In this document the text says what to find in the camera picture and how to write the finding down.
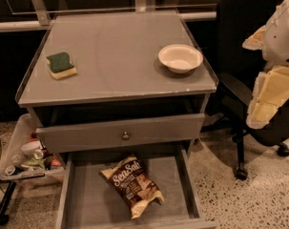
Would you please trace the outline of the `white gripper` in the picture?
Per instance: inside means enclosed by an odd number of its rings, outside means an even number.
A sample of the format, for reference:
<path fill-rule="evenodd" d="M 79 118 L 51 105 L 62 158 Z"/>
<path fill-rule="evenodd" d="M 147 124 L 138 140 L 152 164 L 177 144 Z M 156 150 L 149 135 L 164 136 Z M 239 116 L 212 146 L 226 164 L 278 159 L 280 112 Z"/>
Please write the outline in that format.
<path fill-rule="evenodd" d="M 251 51 L 262 48 L 266 61 L 289 66 L 289 0 L 284 0 L 265 27 L 245 39 L 242 47 Z M 262 129 L 289 99 L 289 67 L 284 66 L 258 74 L 247 111 L 246 123 L 250 128 Z"/>

